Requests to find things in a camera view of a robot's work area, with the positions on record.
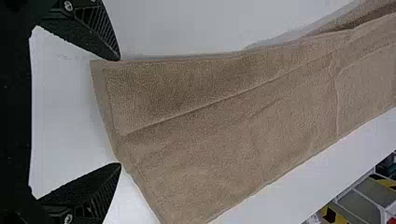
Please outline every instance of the folded towel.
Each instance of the folded towel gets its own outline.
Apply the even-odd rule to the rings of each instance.
[[[92,80],[161,223],[206,223],[396,106],[396,13],[233,53],[94,61]]]

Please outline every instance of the white table surface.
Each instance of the white table surface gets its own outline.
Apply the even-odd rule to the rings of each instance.
[[[347,0],[105,0],[122,58],[244,48],[316,21]],[[31,38],[33,155],[41,197],[115,161],[92,89],[89,52],[41,28]],[[396,148],[396,109],[238,204],[212,223],[300,224]],[[105,223],[158,223],[124,171]]]

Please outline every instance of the towel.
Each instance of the towel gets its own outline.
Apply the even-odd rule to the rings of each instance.
[[[114,153],[161,223],[207,223],[396,106],[396,13],[322,30],[91,63]]]

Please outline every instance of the beige towel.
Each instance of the beige towel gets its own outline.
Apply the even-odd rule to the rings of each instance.
[[[161,223],[206,223],[396,105],[396,14],[235,53],[95,61],[92,79]]]

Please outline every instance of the white backdrop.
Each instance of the white backdrop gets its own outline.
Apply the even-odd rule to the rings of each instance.
[[[105,0],[124,59],[230,51],[316,21],[348,0]],[[98,59],[41,28],[31,38],[36,197],[115,161],[92,89]],[[301,223],[396,148],[396,110],[299,166],[214,223]],[[122,172],[106,223],[158,223]]]

